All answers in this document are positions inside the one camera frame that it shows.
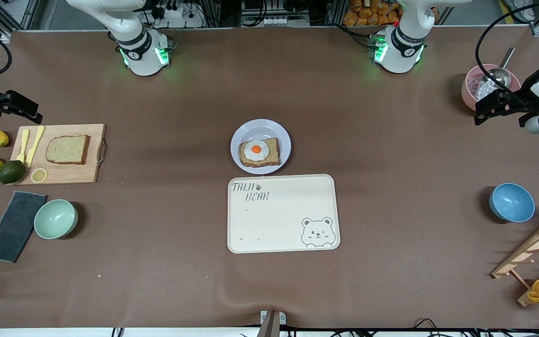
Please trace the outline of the wooden cutting board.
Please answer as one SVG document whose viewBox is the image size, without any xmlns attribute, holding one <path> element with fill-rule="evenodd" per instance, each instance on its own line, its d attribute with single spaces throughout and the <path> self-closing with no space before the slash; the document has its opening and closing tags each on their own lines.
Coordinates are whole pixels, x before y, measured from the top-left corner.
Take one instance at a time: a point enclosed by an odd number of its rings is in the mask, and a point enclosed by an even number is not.
<svg viewBox="0 0 539 337">
<path fill-rule="evenodd" d="M 105 124 L 81 125 L 45 125 L 44 132 L 36 148 L 33 162 L 27 168 L 26 175 L 15 186 L 32 185 L 32 171 L 45 169 L 48 173 L 43 185 L 60 185 L 72 183 L 94 183 L 97 180 L 99 166 L 105 158 Z M 62 136 L 89 136 L 85 164 L 56 164 L 46 160 L 46 148 L 49 143 Z"/>
</svg>

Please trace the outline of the pale lilac round plate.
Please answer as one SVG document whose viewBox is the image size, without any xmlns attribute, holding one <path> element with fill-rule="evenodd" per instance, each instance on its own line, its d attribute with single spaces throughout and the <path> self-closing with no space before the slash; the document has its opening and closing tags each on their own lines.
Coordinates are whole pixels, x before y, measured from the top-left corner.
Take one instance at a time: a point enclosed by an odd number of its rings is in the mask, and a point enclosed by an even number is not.
<svg viewBox="0 0 539 337">
<path fill-rule="evenodd" d="M 239 159 L 240 145 L 246 141 L 267 140 L 276 138 L 278 142 L 279 161 L 276 166 L 247 167 Z M 230 152 L 237 166 L 247 173 L 267 176 L 279 171 L 289 160 L 292 150 L 291 137 L 279 123 L 269 119 L 255 119 L 241 125 L 234 133 L 230 142 Z"/>
</svg>

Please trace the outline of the dark grey cloth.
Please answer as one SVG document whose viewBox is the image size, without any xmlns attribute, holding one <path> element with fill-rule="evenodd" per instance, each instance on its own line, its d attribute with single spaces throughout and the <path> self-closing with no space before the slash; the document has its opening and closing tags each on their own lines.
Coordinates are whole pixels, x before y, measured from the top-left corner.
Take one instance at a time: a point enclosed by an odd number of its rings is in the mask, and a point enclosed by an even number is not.
<svg viewBox="0 0 539 337">
<path fill-rule="evenodd" d="M 0 262 L 16 263 L 34 229 L 47 195 L 15 190 L 0 219 Z"/>
</svg>

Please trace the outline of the blue bowl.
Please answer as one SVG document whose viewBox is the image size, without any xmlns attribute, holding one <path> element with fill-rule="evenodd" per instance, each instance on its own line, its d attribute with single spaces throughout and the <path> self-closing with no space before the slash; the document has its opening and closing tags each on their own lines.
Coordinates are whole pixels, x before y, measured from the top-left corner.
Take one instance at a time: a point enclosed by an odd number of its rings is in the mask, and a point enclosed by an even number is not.
<svg viewBox="0 0 539 337">
<path fill-rule="evenodd" d="M 488 197 L 488 205 L 495 216 L 507 222 L 527 222 L 536 211 L 531 193 L 511 182 L 496 186 Z"/>
</svg>

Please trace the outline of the white power strip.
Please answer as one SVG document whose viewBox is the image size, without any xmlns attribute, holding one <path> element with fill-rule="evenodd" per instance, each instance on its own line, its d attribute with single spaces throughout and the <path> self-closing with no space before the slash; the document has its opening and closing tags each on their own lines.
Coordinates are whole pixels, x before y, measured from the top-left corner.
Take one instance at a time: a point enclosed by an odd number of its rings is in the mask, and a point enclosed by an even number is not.
<svg viewBox="0 0 539 337">
<path fill-rule="evenodd" d="M 203 8 L 194 0 L 152 0 L 151 17 L 155 28 L 206 28 Z"/>
</svg>

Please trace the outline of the pink bowl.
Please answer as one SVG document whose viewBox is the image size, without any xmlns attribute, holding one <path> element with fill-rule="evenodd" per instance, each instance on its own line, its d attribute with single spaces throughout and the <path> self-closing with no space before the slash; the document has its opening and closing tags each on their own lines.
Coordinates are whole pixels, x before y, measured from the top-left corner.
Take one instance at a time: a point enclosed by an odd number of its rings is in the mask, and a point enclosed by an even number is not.
<svg viewBox="0 0 539 337">
<path fill-rule="evenodd" d="M 486 70 L 490 70 L 494 67 L 497 67 L 493 64 L 485 64 L 484 65 Z M 513 74 L 511 74 L 511 84 L 509 88 L 512 91 L 519 90 L 521 88 L 521 83 L 518 81 L 518 78 Z M 465 79 L 462 81 L 461 84 L 461 98 L 465 105 L 471 109 L 474 113 L 476 111 L 475 104 L 478 102 L 478 100 L 475 98 L 475 94 L 477 92 L 479 83 L 481 82 L 481 78 L 483 76 L 483 73 L 479 66 L 475 66 L 471 68 L 470 71 L 466 74 Z"/>
</svg>

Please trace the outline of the grey metal bracket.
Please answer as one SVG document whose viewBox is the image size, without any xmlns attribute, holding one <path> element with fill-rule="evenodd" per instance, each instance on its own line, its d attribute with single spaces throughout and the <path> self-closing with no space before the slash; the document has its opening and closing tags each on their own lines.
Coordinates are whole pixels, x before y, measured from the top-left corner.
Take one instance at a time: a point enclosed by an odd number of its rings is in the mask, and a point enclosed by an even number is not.
<svg viewBox="0 0 539 337">
<path fill-rule="evenodd" d="M 280 337 L 281 327 L 286 325 L 286 314 L 282 311 L 261 311 L 260 324 L 256 337 Z"/>
</svg>

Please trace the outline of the toast with fried egg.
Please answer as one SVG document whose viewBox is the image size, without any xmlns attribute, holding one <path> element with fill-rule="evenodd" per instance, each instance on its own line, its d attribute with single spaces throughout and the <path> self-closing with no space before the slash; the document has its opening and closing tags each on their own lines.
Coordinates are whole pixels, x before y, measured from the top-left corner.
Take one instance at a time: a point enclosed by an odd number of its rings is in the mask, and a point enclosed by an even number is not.
<svg viewBox="0 0 539 337">
<path fill-rule="evenodd" d="M 240 162 L 245 167 L 266 167 L 266 166 L 278 166 L 280 164 L 280 148 L 279 148 L 279 141 L 278 138 L 272 137 L 269 139 L 263 140 L 267 143 L 269 146 L 270 153 L 266 160 L 260 161 L 260 162 L 250 162 L 244 158 L 244 155 L 242 153 L 242 148 L 244 147 L 244 144 L 246 144 L 248 141 L 243 142 L 240 144 L 238 149 L 238 158 Z"/>
</svg>

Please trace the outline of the metal scoop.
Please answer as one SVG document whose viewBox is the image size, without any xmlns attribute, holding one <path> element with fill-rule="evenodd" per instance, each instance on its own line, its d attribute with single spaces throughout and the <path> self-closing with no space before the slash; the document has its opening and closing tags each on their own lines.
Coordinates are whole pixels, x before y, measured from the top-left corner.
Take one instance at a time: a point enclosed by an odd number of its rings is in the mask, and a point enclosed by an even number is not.
<svg viewBox="0 0 539 337">
<path fill-rule="evenodd" d="M 512 77 L 511 77 L 510 72 L 506 70 L 506 66 L 514 52 L 515 52 L 515 48 L 513 47 L 509 48 L 502 62 L 500 63 L 500 66 L 494 67 L 491 70 L 488 70 L 488 74 L 492 78 L 484 74 L 481 78 L 481 84 L 482 83 L 486 84 L 486 83 L 491 82 L 493 85 L 496 85 L 495 81 L 498 81 L 501 85 L 504 85 L 504 86 L 510 85 L 512 82 Z"/>
</svg>

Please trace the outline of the plain toast bread slice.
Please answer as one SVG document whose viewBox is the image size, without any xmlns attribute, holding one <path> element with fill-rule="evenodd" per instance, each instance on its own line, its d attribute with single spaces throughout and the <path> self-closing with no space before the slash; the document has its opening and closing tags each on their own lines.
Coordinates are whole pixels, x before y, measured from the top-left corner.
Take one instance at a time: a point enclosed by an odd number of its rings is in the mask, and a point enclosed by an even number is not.
<svg viewBox="0 0 539 337">
<path fill-rule="evenodd" d="M 86 164 L 90 136 L 61 136 L 53 138 L 45 151 L 47 162 L 53 164 Z"/>
</svg>

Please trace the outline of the dark green lime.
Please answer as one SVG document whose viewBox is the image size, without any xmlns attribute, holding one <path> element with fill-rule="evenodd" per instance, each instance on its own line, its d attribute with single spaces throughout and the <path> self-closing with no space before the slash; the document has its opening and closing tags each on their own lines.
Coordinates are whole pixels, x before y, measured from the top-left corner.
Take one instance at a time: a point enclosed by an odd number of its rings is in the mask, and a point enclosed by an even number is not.
<svg viewBox="0 0 539 337">
<path fill-rule="evenodd" d="M 26 167 L 22 161 L 9 161 L 0 168 L 0 183 L 4 185 L 21 181 L 26 174 Z"/>
</svg>

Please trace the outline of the mint green bowl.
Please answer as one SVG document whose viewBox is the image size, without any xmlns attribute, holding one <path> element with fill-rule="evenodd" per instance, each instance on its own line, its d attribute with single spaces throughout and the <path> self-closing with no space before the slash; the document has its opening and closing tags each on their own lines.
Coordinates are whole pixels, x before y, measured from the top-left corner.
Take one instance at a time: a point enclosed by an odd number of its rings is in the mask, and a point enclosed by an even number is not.
<svg viewBox="0 0 539 337">
<path fill-rule="evenodd" d="M 34 230 L 39 237 L 54 240 L 69 235 L 78 222 L 74 205 L 67 200 L 51 200 L 37 211 Z"/>
</svg>

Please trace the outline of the fried egg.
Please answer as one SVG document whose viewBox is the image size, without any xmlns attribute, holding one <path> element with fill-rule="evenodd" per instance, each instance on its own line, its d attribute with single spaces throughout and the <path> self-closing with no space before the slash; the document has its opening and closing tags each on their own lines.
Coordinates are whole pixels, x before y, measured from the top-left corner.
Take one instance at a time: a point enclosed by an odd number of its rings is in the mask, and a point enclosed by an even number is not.
<svg viewBox="0 0 539 337">
<path fill-rule="evenodd" d="M 250 162 L 260 162 L 266 160 L 270 154 L 270 148 L 263 140 L 249 141 L 242 148 L 244 158 Z"/>
</svg>

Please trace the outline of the pale yellow plastic fork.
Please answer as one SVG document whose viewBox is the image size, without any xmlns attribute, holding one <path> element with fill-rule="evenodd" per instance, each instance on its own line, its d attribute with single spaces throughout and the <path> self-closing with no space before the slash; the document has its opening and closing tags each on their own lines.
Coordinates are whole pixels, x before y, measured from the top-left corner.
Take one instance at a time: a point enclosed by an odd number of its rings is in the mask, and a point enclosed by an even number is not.
<svg viewBox="0 0 539 337">
<path fill-rule="evenodd" d="M 21 134 L 21 147 L 20 147 L 19 154 L 17 155 L 17 158 L 16 158 L 16 160 L 21 162 L 21 163 L 24 163 L 24 160 L 25 160 L 25 157 L 26 157 L 26 147 L 27 147 L 27 144 L 28 144 L 29 135 L 30 135 L 30 130 L 29 129 L 24 129 L 22 131 L 22 134 Z"/>
</svg>

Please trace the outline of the cream bear print tray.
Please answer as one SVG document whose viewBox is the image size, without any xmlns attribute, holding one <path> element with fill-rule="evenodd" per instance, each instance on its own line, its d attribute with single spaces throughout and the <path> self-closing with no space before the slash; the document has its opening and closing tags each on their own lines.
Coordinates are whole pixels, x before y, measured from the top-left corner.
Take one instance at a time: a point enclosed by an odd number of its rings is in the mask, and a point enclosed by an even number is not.
<svg viewBox="0 0 539 337">
<path fill-rule="evenodd" d="M 339 247 L 335 181 L 327 174 L 240 177 L 227 185 L 227 247 L 234 254 Z"/>
</svg>

